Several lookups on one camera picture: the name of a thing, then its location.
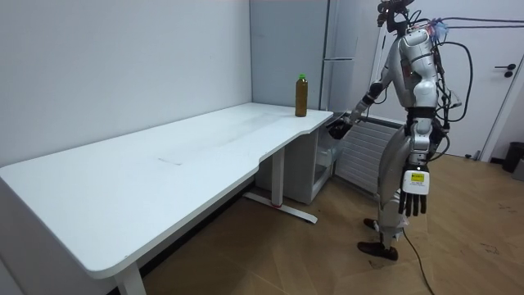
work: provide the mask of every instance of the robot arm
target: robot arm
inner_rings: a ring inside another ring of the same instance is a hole
[[[351,126],[357,123],[357,120],[360,118],[362,113],[375,103],[375,100],[377,100],[382,91],[384,91],[384,89],[389,86],[392,80],[393,77],[391,76],[388,67],[384,66],[382,69],[381,78],[371,84],[368,92],[355,106],[353,111],[351,111],[349,115],[343,115],[343,117],[327,126],[329,128],[329,134],[334,139],[342,139],[351,129]]]
[[[410,154],[404,167],[399,213],[404,210],[405,204],[406,215],[411,215],[413,206],[413,214],[417,216],[419,202],[420,212],[426,213],[430,184],[427,163],[430,160],[430,135],[438,100],[438,78],[429,33],[425,29],[417,29],[406,34],[400,44],[400,53],[411,66],[409,76],[404,79],[406,83],[414,84],[415,104],[408,110],[406,134],[410,137]]]

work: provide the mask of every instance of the refrigerator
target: refrigerator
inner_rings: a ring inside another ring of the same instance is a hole
[[[309,109],[351,108],[360,1],[251,0],[253,101],[295,106],[304,73]]]
[[[365,0],[251,0],[253,102],[294,107],[295,82],[304,73],[309,109],[333,111],[335,116],[351,109],[361,1]],[[295,159],[286,158],[285,166],[304,177],[289,173],[284,195],[310,203],[332,175],[343,143],[332,140],[322,127],[302,142],[286,151]],[[304,148],[305,143],[314,148]],[[261,163],[257,186],[270,187],[269,165]]]

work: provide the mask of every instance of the brown liquid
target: brown liquid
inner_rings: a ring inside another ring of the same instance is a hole
[[[296,81],[295,116],[305,116],[308,108],[308,81],[298,79]]]

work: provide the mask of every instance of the power cord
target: power cord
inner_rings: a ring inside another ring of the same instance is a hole
[[[422,271],[422,277],[424,278],[424,282],[426,283],[427,290],[429,290],[429,293],[431,293],[431,295],[435,295],[435,292],[433,292],[433,289],[431,288],[430,284],[427,282],[426,273],[424,273],[424,268],[422,267],[422,260],[420,259],[420,256],[418,255],[417,249],[411,243],[411,241],[409,241],[408,235],[406,234],[406,231],[404,230],[404,228],[402,229],[402,232],[404,233],[404,236],[406,237],[406,240],[408,241],[409,245],[411,246],[411,248],[413,249],[413,251],[415,251],[415,254],[417,255],[418,264],[420,265],[420,271]]]

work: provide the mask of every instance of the door handle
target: door handle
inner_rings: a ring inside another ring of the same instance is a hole
[[[517,65],[509,64],[507,66],[496,66],[495,69],[515,70],[515,69],[517,69]]]

